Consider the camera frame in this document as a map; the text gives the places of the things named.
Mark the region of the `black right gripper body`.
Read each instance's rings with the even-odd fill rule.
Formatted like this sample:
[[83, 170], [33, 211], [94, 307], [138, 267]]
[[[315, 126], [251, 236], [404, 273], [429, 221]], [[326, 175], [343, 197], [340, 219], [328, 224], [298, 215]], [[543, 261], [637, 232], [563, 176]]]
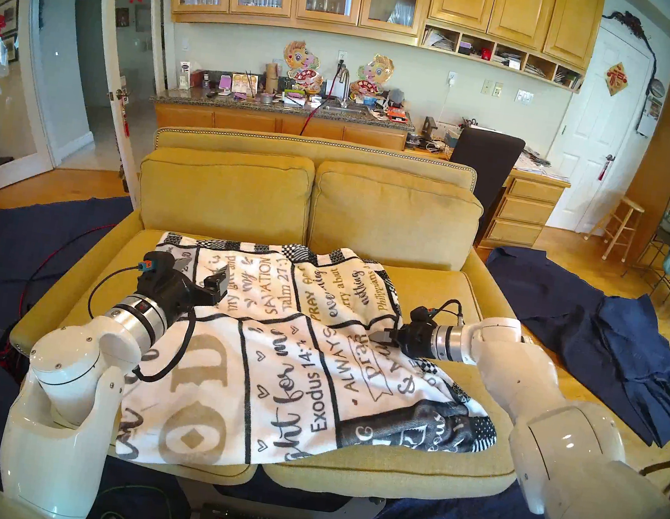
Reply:
[[410, 321], [402, 327], [399, 349], [412, 358], [435, 358], [436, 332], [435, 316], [439, 309], [419, 306], [411, 311]]

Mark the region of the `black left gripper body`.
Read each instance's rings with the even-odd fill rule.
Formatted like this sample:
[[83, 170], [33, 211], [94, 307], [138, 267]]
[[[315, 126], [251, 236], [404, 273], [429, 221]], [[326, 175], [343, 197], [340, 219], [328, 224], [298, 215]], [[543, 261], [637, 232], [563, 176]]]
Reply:
[[185, 274], [190, 256], [175, 258], [168, 251], [151, 251], [143, 256], [138, 269], [135, 295], [156, 303], [166, 321], [203, 304], [204, 292]]

